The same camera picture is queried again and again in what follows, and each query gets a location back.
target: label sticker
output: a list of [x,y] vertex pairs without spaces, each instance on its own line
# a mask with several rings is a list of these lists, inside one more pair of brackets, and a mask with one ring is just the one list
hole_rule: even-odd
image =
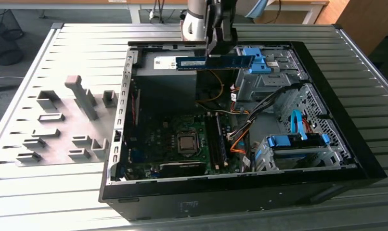
[[243,162],[243,164],[246,165],[246,167],[249,167],[250,161],[249,161],[249,159],[246,158],[246,156],[242,157],[242,162]]
[[154,58],[154,70],[175,69],[177,56],[159,56]]
[[202,66],[205,61],[182,61],[181,66]]
[[277,61],[266,62],[266,65],[267,65],[267,66],[278,66],[278,63],[277,63]]

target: ram slot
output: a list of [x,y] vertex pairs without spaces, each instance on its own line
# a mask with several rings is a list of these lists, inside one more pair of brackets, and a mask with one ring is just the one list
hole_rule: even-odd
[[217,118],[211,114],[207,114],[205,116],[205,131],[211,168],[219,170],[221,167],[223,166],[223,158],[221,155]]
[[217,129],[218,129],[219,156],[222,160],[222,165],[226,167],[227,161],[226,161],[225,141],[223,141],[223,135],[222,135],[222,130],[221,130],[222,126],[221,126],[218,113],[215,113],[215,122],[217,122]]

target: wastebasket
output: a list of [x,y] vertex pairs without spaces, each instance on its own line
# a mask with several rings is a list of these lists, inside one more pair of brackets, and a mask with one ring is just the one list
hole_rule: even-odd
[[21,38],[23,32],[10,10],[0,9],[0,36],[5,40]]
[[0,65],[15,64],[22,59],[22,52],[14,41],[5,40],[0,36]]

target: slotted aluminum surface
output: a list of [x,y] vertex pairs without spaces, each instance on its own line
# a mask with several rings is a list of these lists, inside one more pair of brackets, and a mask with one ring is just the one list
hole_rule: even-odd
[[[235,27],[239,40],[305,42],[388,175],[388,84],[343,31],[330,26]],[[57,78],[62,63],[77,66],[95,88],[119,88],[130,40],[177,41],[178,25],[65,24],[50,30],[1,120],[0,141],[9,139],[9,118],[23,107],[21,94],[41,81],[37,77]],[[15,167],[13,157],[9,161],[0,164],[0,230],[388,230],[388,178],[314,206],[129,224],[97,202],[102,163]]]

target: blue ram module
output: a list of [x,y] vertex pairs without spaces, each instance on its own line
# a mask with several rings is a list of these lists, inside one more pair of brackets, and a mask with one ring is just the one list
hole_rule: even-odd
[[189,70],[215,70],[215,69],[249,69],[254,55],[219,56],[219,57],[177,57],[175,69]]

